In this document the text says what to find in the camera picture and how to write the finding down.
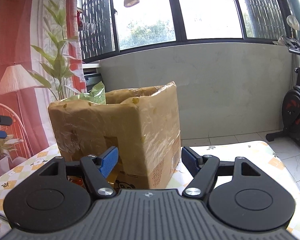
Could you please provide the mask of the red wrapped snack pile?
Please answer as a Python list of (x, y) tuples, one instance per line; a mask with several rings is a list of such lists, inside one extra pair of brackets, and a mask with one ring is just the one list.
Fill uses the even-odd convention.
[(81, 177), (68, 176), (68, 181), (70, 181), (71, 183), (74, 183), (74, 184), (79, 185), (82, 188), (86, 189), (84, 181)]

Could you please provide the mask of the brown cardboard box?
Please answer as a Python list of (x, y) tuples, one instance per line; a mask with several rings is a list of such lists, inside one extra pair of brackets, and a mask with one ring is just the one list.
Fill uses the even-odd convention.
[(108, 180), (116, 189), (163, 189), (180, 159), (177, 87), (113, 90), (104, 105), (65, 99), (48, 107), (61, 155), (78, 161), (115, 146), (119, 161)]

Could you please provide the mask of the light green snack bag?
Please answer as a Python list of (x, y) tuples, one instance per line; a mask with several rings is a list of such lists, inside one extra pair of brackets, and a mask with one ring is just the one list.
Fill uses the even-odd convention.
[(67, 99), (64, 99), (64, 101), (75, 101), (75, 100), (84, 100), (89, 101), (92, 103), (97, 103), (101, 105), (106, 104), (106, 93), (104, 84), (102, 81), (95, 84), (89, 93), (79, 93), (75, 94)]

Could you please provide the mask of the black exercise bike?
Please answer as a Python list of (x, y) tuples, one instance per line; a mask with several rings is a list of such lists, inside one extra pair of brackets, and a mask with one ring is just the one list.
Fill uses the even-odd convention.
[[(293, 37), (284, 36), (283, 41), (288, 51), (296, 56), (300, 56), (300, 42)], [(300, 67), (294, 69), (297, 74), (295, 86), (289, 90), (282, 103), (283, 130), (266, 134), (268, 142), (280, 137), (290, 137), (300, 146)]]

